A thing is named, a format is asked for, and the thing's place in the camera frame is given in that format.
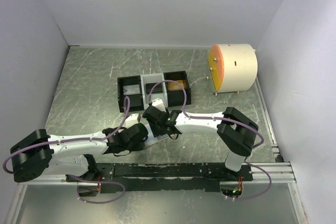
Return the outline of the tan leather card holder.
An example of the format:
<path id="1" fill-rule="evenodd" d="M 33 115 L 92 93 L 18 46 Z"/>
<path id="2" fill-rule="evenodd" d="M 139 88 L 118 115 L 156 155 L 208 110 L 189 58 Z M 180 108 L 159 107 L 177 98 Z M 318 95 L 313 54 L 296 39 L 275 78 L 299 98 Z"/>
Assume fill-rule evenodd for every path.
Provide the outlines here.
<path id="1" fill-rule="evenodd" d="M 152 132 L 149 125 L 146 126 L 146 129 L 148 131 L 148 138 L 144 142 L 145 148 L 148 148 L 148 147 L 150 147 L 150 146 L 152 146 L 152 145 L 154 145 L 154 144 L 156 144 L 156 143 L 158 143 L 162 140 L 165 140 L 165 139 L 169 138 L 169 136 L 167 134 L 159 135 L 159 136 L 154 137 L 153 132 Z"/>

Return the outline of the three-compartment black white tray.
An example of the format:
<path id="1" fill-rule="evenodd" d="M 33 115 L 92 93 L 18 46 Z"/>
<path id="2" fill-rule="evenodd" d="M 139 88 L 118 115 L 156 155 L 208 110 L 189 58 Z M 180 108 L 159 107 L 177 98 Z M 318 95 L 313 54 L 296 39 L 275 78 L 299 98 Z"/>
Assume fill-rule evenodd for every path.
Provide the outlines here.
<path id="1" fill-rule="evenodd" d="M 130 99 L 130 112 L 146 110 L 149 101 L 160 98 L 166 108 L 191 104 L 191 88 L 185 71 L 119 77 L 119 111 L 124 112 L 124 98 Z"/>

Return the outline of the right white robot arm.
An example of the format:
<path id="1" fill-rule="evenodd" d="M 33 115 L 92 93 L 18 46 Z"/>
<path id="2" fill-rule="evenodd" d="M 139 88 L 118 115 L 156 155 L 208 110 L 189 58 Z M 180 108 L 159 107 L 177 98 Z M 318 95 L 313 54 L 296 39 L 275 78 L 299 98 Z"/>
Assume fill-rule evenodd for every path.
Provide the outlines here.
<path id="1" fill-rule="evenodd" d="M 223 176 L 230 181 L 240 176 L 241 166 L 251 155 L 258 134 L 258 125 L 234 107 L 227 107 L 224 112 L 199 114 L 161 111 L 151 105 L 142 117 L 148 121 L 154 136 L 195 132 L 217 134 L 229 149 Z"/>

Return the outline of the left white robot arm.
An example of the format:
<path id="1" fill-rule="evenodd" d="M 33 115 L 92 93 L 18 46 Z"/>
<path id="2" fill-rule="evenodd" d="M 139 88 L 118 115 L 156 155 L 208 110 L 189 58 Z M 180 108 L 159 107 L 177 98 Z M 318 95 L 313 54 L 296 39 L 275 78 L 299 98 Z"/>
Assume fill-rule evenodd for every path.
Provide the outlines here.
<path id="1" fill-rule="evenodd" d="M 94 156 L 141 151 L 148 134 L 142 123 L 78 136 L 35 130 L 10 149 L 14 181 L 23 183 L 41 175 L 68 174 L 93 181 L 98 175 Z"/>

